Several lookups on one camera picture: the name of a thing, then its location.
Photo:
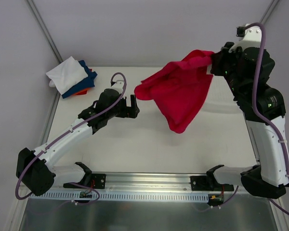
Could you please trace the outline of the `magenta t shirt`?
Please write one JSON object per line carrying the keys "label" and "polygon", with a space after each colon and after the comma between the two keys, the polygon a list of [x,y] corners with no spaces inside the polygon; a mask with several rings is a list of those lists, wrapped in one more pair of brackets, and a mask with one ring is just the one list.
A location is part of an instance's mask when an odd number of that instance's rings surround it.
{"label": "magenta t shirt", "polygon": [[213,75],[207,72],[212,51],[194,50],[180,61],[171,61],[135,87],[138,100],[153,100],[169,128],[183,133],[203,106]]}

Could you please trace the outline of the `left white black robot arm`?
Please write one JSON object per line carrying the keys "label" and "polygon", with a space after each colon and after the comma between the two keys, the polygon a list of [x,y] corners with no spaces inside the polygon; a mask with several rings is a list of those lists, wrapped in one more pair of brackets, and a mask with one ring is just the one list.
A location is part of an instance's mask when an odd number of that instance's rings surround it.
{"label": "left white black robot arm", "polygon": [[136,118],[140,112],[136,98],[131,95],[131,105],[127,106],[124,80],[111,81],[93,105],[84,109],[77,119],[63,133],[33,150],[24,148],[18,154],[15,188],[17,199],[21,184],[27,186],[31,194],[43,195],[53,186],[65,188],[86,188],[93,183],[92,171],[82,162],[71,166],[57,166],[56,163],[78,142],[90,137],[108,124],[114,117]]}

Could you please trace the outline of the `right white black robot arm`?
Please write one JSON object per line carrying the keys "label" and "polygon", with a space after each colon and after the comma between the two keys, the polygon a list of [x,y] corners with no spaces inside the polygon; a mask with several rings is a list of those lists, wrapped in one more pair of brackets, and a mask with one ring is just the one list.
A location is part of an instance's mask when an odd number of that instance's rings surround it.
{"label": "right white black robot arm", "polygon": [[[212,55],[211,73],[224,77],[234,101],[244,115],[257,164],[243,168],[227,168],[219,165],[209,170],[206,185],[217,190],[225,184],[243,186],[251,195],[278,199],[289,187],[289,157],[284,156],[286,145],[285,103],[277,89],[267,84],[275,61],[263,51],[257,63],[260,49],[237,47],[227,42]],[[256,67],[259,77],[254,78]]]}

